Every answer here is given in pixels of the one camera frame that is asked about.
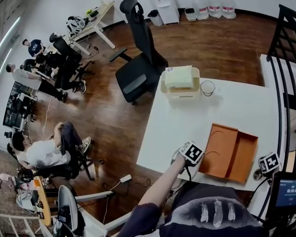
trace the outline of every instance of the wooden floor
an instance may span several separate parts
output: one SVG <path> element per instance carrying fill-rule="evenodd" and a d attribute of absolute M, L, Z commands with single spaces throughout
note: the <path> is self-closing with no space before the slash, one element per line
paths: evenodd
<path fill-rule="evenodd" d="M 267 53 L 274 30 L 273 21 L 249 15 L 238 15 L 233 20 L 210 18 L 196 22 L 188 22 L 181 16 L 179 24 L 151 26 L 155 47 L 169 66 L 192 65 L 204 78 L 256 85 L 263 85 L 259 56 Z M 147 94 L 138 106 L 128 104 L 115 79 L 116 70 L 125 61 L 108 62 L 109 56 L 121 47 L 128 48 L 127 54 L 131 57 L 140 52 L 134 46 L 128 25 L 107 29 L 105 34 L 116 49 L 110 49 L 99 37 L 89 38 L 88 42 L 100 49 L 100 53 L 91 58 L 95 64 L 89 67 L 95 75 L 84 77 L 87 82 L 84 95 L 70 92 L 66 104 L 51 99 L 45 138 L 58 122 L 69 120 L 81 137 L 91 136 L 95 140 L 90 156 L 105 160 L 105 164 L 98 167 L 98 177 L 93 182 L 88 181 L 84 172 L 70 181 L 78 195 L 102 192 L 103 183 L 113 187 L 121 177 L 132 175 L 128 195 L 127 185 L 120 185 L 116 189 L 119 195 L 109 202 L 106 216 L 109 222 L 130 212 L 146 191 L 147 178 L 153 183 L 160 173 L 136 165 L 153 98 Z M 42 138 L 48 103 L 48 96 L 39 95 L 38 120 L 30 127 L 33 139 Z M 105 206 L 106 199 L 102 199 L 85 209 L 102 221 Z"/>

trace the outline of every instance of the power adapter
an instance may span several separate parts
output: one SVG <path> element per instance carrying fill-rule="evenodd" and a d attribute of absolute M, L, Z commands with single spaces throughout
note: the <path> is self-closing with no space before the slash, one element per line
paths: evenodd
<path fill-rule="evenodd" d="M 122 178 L 120 179 L 120 181 L 121 181 L 122 183 L 125 183 L 125 182 L 127 182 L 127 181 L 129 181 L 129 180 L 131 180 L 131 179 L 132 179 L 132 176 L 131 176 L 131 175 L 127 175 L 127 176 L 122 177 Z"/>

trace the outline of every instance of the orange tray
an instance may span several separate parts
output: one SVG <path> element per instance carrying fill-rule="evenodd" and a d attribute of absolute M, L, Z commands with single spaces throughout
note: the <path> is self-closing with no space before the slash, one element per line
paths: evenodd
<path fill-rule="evenodd" d="M 199 172 L 246 183 L 257 144 L 256 136 L 213 123 Z"/>

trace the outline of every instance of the monitor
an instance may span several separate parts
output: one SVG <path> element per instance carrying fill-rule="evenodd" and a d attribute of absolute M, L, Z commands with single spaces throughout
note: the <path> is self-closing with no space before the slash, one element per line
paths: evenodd
<path fill-rule="evenodd" d="M 277 172 L 273 176 L 267 217 L 296 213 L 296 173 Z"/>

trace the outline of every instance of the fluorescent light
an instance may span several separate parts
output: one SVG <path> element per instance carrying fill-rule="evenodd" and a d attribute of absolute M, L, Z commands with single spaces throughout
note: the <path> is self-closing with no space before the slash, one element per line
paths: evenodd
<path fill-rule="evenodd" d="M 7 58 L 8 58 L 8 56 L 9 56 L 11 50 L 12 50 L 12 48 L 9 50 L 8 54 L 6 55 L 6 57 L 5 57 L 5 59 L 4 59 L 3 63 L 2 63 L 2 66 L 1 66 L 1 68 L 0 68 L 0 73 L 1 73 L 2 68 L 3 68 L 4 65 L 5 65 L 5 62 L 6 62 Z"/>
<path fill-rule="evenodd" d="M 16 24 L 19 22 L 20 17 L 18 17 L 18 19 L 14 22 L 14 24 L 11 26 L 11 28 L 9 29 L 9 31 L 7 31 L 7 33 L 4 35 L 3 39 L 0 42 L 0 47 L 2 46 L 3 42 L 5 41 L 6 37 L 9 35 L 9 33 L 12 31 L 12 29 L 16 26 Z"/>

